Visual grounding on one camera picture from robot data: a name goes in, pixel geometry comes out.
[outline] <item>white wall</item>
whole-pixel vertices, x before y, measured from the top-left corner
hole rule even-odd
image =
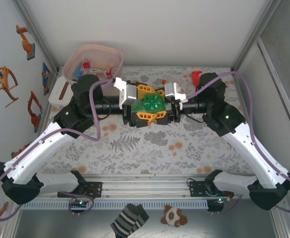
[[[18,100],[7,108],[5,105],[11,100],[3,90],[0,90],[1,162],[10,160],[11,152],[18,151],[24,144],[36,138],[34,126],[27,111],[30,91],[35,92],[43,108],[49,97],[49,95],[43,95],[41,71],[44,57],[40,49],[36,47],[35,58],[27,61],[26,52],[21,44],[22,39],[16,33],[16,24],[20,27],[25,26],[12,1],[0,0],[0,67],[5,65],[11,69],[18,81],[18,86],[11,90],[12,95],[18,97]],[[30,34],[25,33],[25,35],[30,43],[34,42]],[[40,113],[34,102],[32,109],[34,113]],[[0,208],[8,200],[0,187]]]
[[[59,65],[83,44],[125,65],[233,66],[269,0],[25,0]]]
[[[275,159],[290,171],[290,121],[256,45],[248,53],[239,71],[245,75],[252,91],[256,136]],[[245,87],[240,79],[238,83],[248,106]],[[287,198],[290,203],[290,191]]]

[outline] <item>floral pattern mat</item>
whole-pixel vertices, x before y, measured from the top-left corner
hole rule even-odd
[[[187,95],[195,91],[193,71],[228,72],[215,67],[125,67],[124,80],[141,81],[154,88],[162,80],[176,81]],[[241,111],[232,76],[223,79],[226,101]],[[202,120],[201,115],[193,117]],[[41,172],[66,173],[79,170],[83,174],[195,174],[222,169],[230,173],[252,173],[244,159],[224,139],[209,129],[181,116],[180,123],[152,124],[135,128],[124,125],[121,116],[109,116],[100,122],[102,137],[98,142],[79,137],[55,153]],[[85,131],[96,136],[94,127]]]

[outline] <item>pink plastic bin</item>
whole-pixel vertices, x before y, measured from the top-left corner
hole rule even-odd
[[[72,85],[75,83],[75,81],[73,81],[73,73],[77,69],[79,63],[83,62],[85,59],[91,60],[93,68],[103,69],[105,67],[117,66],[118,71],[113,77],[121,77],[122,75],[123,56],[121,52],[106,46],[84,45],[71,55],[63,68],[63,75],[69,84]]]

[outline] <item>red object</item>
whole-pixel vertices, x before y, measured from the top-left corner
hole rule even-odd
[[[82,67],[83,67],[84,69],[87,69],[87,68],[90,68],[90,67],[91,67],[91,63],[88,61],[88,59],[86,59],[86,60],[84,61],[84,63],[82,64]]]
[[[200,83],[200,74],[202,71],[193,71],[192,72],[192,83],[195,87],[197,87]]]

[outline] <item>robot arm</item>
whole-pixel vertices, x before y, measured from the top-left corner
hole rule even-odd
[[[214,73],[203,74],[199,87],[203,87],[217,75]],[[59,128],[71,128],[84,132],[94,123],[88,100],[88,90],[98,78],[89,75],[82,77],[72,85],[73,98],[69,105],[63,108],[50,123],[46,131],[29,145],[19,156],[27,156],[3,179],[2,188],[7,196],[18,204],[23,204],[34,199],[38,194],[67,191],[83,194],[85,180],[79,172],[63,175],[37,174],[37,170],[46,163],[47,159],[60,147],[78,137],[71,132],[60,132],[45,141],[41,138],[51,131]],[[290,190],[290,182],[276,173],[252,144],[249,135],[249,126],[242,114],[232,105],[224,101],[225,83],[221,80],[213,83],[197,97],[186,99],[179,91],[176,83],[165,84],[164,89],[153,90],[146,84],[124,82],[116,78],[114,86],[120,90],[119,97],[103,97],[101,87],[93,93],[95,108],[100,115],[121,114],[124,124],[143,127],[154,122],[168,124],[171,121],[179,122],[181,114],[205,114],[203,116],[207,126],[218,136],[223,137],[231,144],[251,166],[256,176],[246,177],[230,175],[221,170],[215,170],[206,178],[206,190],[210,194],[216,191],[230,191],[237,194],[249,195],[259,207],[270,210]],[[157,92],[164,96],[165,102],[170,102],[163,112],[157,114],[136,113],[131,111],[131,104],[142,98],[146,93]],[[34,143],[41,142],[40,146],[31,152]],[[276,165],[284,174],[290,177],[290,172],[281,166],[256,140],[266,157]],[[17,157],[7,163],[0,163],[0,175],[11,168]]]

